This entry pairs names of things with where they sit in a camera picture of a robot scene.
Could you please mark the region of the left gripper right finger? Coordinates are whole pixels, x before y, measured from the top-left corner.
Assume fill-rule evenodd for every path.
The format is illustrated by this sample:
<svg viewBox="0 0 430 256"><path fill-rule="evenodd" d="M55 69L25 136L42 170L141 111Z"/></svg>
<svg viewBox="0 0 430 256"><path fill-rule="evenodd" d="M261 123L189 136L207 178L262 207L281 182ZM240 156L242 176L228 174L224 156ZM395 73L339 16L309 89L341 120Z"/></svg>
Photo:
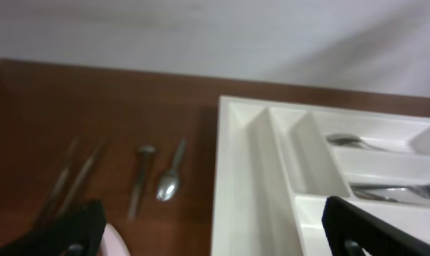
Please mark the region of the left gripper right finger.
<svg viewBox="0 0 430 256"><path fill-rule="evenodd" d="M430 256L430 244L337 196L326 199L321 221L334 256Z"/></svg>

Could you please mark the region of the metal fork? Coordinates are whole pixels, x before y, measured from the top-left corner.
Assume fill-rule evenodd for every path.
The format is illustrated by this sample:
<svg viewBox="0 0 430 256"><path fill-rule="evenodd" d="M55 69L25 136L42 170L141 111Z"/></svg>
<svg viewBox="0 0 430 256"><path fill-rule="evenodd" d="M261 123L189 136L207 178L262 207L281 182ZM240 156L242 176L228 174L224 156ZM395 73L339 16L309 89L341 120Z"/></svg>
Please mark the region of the metal fork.
<svg viewBox="0 0 430 256"><path fill-rule="evenodd" d="M353 191L354 195L358 198L365 199L365 200L371 200L371 201L385 201L385 202L392 202L392 203L398 203L399 201L394 198L386 197L386 196L380 196L377 194L369 193L367 191Z"/></svg>
<svg viewBox="0 0 430 256"><path fill-rule="evenodd" d="M350 183L352 188L362 190L390 190L407 189L418 196L430 199L430 184L424 185L399 185L399 184L373 184L373 183Z"/></svg>

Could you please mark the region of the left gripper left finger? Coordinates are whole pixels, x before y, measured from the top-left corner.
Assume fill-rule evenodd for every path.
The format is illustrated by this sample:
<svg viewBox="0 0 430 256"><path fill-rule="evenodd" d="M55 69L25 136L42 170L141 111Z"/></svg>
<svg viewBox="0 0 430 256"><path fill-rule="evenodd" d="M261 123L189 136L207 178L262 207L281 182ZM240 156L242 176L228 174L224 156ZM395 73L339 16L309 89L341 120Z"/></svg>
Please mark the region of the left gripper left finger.
<svg viewBox="0 0 430 256"><path fill-rule="evenodd" d="M80 255L97 255L105 227L106 216L101 201L88 201L2 245L0 256L63 255L73 245L81 246Z"/></svg>

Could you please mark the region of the small teaspoon bowl up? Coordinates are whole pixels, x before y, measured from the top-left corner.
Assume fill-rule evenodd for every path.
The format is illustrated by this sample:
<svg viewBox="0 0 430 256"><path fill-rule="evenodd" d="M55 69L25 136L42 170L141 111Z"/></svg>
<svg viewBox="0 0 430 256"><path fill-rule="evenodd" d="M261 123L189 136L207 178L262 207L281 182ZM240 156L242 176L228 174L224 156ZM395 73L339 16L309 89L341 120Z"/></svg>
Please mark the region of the small teaspoon bowl up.
<svg viewBox="0 0 430 256"><path fill-rule="evenodd" d="M129 220L134 220L137 214L137 209L140 203L140 196L145 182L145 177L147 175L147 167L152 155L156 152L154 146L146 145L141 146L137 150L140 162L138 165L134 186L132 188L132 193L130 197L130 204L127 212L127 217Z"/></svg>

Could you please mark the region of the pink plastic knife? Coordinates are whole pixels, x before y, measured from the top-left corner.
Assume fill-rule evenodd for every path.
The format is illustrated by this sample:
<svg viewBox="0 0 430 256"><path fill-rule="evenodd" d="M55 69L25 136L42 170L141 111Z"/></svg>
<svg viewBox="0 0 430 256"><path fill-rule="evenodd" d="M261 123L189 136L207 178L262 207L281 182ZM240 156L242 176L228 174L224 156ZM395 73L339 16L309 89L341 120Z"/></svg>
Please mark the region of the pink plastic knife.
<svg viewBox="0 0 430 256"><path fill-rule="evenodd" d="M113 225L107 224L100 244L102 256L130 256L130 252L121 235Z"/></svg>

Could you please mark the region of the large metal spoon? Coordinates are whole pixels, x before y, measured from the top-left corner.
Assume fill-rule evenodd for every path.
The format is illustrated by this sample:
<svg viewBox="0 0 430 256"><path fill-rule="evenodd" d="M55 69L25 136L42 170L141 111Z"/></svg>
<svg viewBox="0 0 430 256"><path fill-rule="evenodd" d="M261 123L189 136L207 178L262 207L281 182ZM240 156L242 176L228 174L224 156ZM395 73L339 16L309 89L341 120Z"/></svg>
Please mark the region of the large metal spoon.
<svg viewBox="0 0 430 256"><path fill-rule="evenodd" d="M350 146L360 149L387 151L387 149L368 144L366 141L353 134L329 134L325 138L330 144L335 146Z"/></svg>

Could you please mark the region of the small teaspoon bowl down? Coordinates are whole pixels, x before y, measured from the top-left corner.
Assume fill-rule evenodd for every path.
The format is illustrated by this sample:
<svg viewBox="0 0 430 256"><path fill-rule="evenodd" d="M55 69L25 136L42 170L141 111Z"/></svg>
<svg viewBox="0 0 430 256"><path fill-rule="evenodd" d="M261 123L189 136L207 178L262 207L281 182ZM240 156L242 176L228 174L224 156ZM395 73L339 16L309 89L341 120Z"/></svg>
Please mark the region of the small teaspoon bowl down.
<svg viewBox="0 0 430 256"><path fill-rule="evenodd" d="M170 201L177 194L180 187L179 166L184 157L186 146L187 140L181 139L177 150L175 151L170 168L160 176L157 185L157 200Z"/></svg>

